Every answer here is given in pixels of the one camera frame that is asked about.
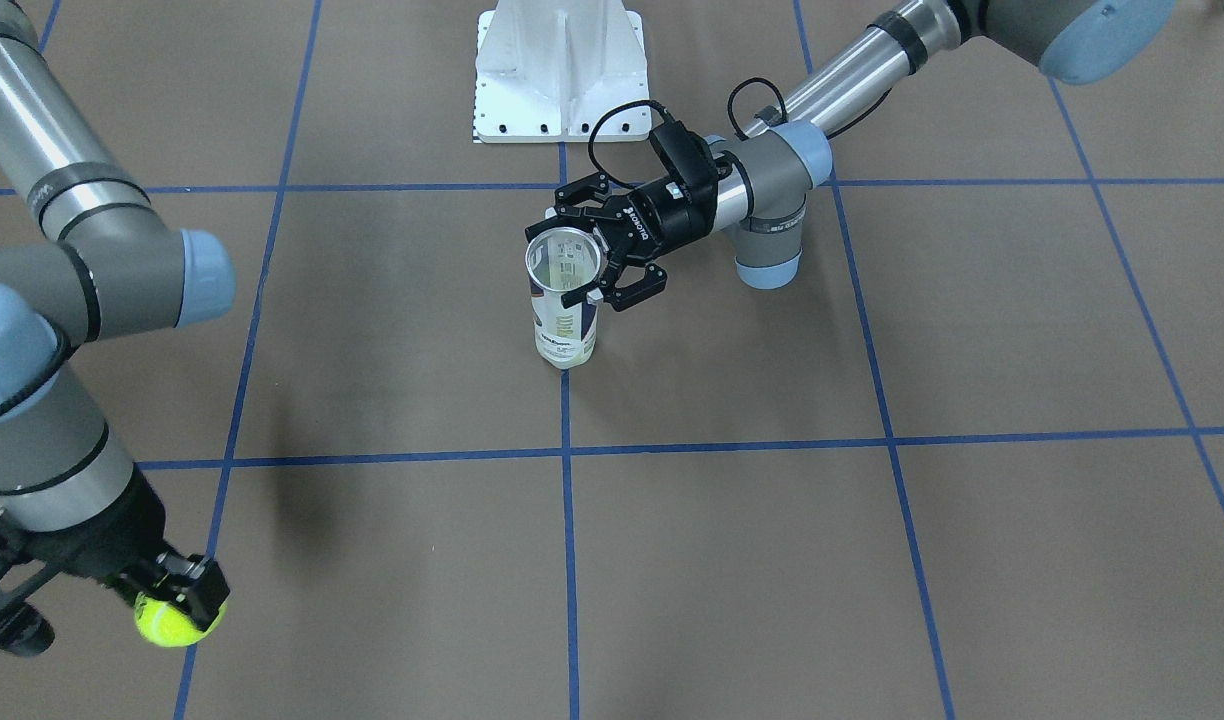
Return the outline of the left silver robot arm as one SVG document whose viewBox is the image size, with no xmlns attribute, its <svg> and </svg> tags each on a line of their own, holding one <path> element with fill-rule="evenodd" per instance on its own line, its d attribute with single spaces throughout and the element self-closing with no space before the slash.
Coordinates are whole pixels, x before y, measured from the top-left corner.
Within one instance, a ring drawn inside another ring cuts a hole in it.
<svg viewBox="0 0 1224 720">
<path fill-rule="evenodd" d="M 1171 1 L 906 1 L 878 15 L 823 69 L 778 94 L 734 137 L 703 138 L 659 104 L 647 135 L 663 178 L 632 187 L 599 168 L 556 191 L 551 216 L 530 241 L 592 242 L 592 278 L 568 260 L 543 263 L 532 295 L 561 307 L 607 304 L 617 311 L 666 287 L 663 255 L 728 231 L 741 279 L 756 290 L 798 273 L 807 195 L 831 176 L 832 138 L 883 104 L 933 55 L 976 37 L 995 42 L 1065 84 L 1088 84 L 1138 56 L 1170 20 Z"/>
</svg>

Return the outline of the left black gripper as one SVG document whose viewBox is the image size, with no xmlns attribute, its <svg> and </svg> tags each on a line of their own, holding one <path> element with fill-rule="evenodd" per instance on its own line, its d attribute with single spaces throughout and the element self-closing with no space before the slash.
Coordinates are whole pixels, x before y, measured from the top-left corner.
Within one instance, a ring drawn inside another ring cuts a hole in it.
<svg viewBox="0 0 1224 720">
<path fill-rule="evenodd" d="M 650 261 L 716 231 L 720 181 L 726 174 L 720 169 L 690 184 L 659 178 L 627 192 L 606 173 L 594 171 L 558 187 L 552 214 L 526 227 L 524 238 L 531 242 L 543 231 L 570 228 L 592 234 L 603 246 L 621 246 L 625 255 L 610 255 L 592 280 L 561 295 L 563 307 L 603 302 L 621 313 L 663 291 L 666 269 Z M 639 266 L 643 278 L 617 287 L 625 266 Z"/>
</svg>

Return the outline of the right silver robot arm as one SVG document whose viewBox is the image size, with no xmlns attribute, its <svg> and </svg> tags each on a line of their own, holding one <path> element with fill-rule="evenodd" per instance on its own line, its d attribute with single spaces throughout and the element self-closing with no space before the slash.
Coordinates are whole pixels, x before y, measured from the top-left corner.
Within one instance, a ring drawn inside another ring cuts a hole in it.
<svg viewBox="0 0 1224 720">
<path fill-rule="evenodd" d="M 45 651 L 31 594 L 60 574 L 151 606 L 192 644 L 219 623 L 218 561 L 164 538 L 165 509 L 73 373 L 80 347 L 228 313 L 233 260 L 206 231 L 173 231 L 92 131 L 18 2 L 0 1 L 0 169 L 42 242 L 0 249 L 0 650 Z"/>
</svg>

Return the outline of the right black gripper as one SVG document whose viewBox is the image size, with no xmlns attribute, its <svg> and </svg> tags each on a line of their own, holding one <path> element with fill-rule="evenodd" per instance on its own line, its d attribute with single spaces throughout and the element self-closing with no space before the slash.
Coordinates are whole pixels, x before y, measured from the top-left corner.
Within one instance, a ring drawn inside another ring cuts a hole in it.
<svg viewBox="0 0 1224 720">
<path fill-rule="evenodd" d="M 213 557 L 173 551 L 164 538 L 165 523 L 159 496 L 144 473 L 133 470 L 122 495 L 91 519 L 62 529 L 21 524 L 23 552 L 44 564 L 20 587 L 23 596 L 62 573 L 105 585 L 122 578 L 132 607 L 137 593 L 144 593 L 187 613 L 197 628 L 208 628 L 231 588 Z"/>
</svg>

